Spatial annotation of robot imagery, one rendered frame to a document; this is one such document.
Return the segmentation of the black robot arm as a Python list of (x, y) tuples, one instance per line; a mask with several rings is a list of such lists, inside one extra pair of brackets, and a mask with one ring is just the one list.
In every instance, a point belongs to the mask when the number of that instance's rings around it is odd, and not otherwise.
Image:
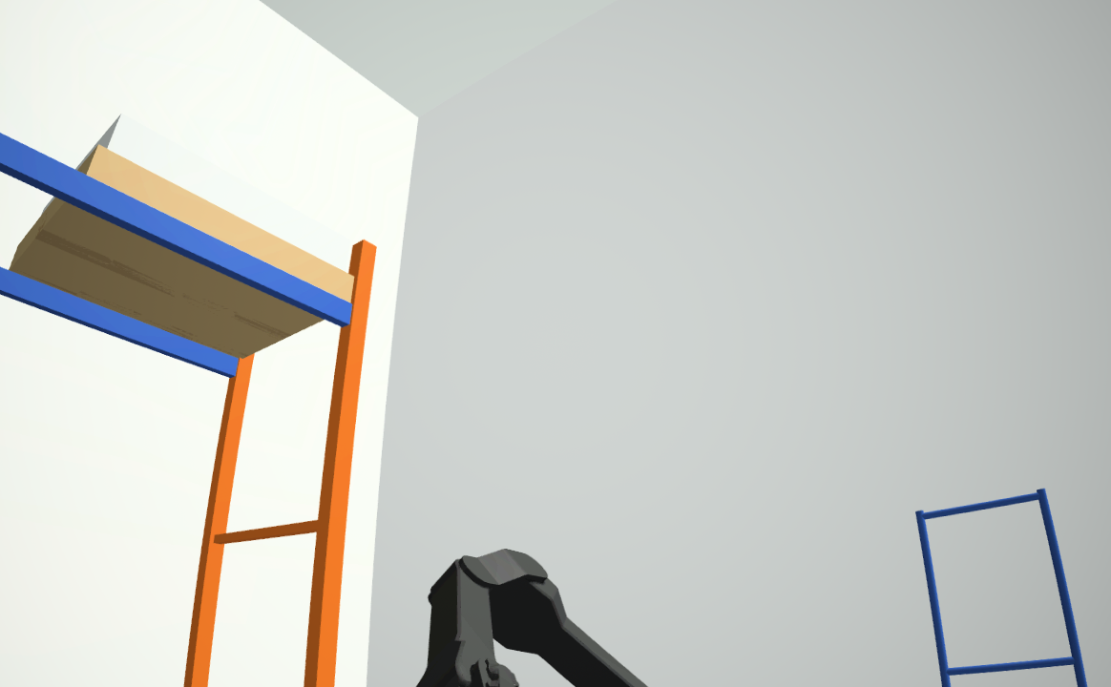
[(526, 552), (456, 558), (430, 587), (428, 669), (416, 687), (519, 687), (493, 639), (541, 656), (575, 687), (650, 687), (569, 620), (547, 577)]

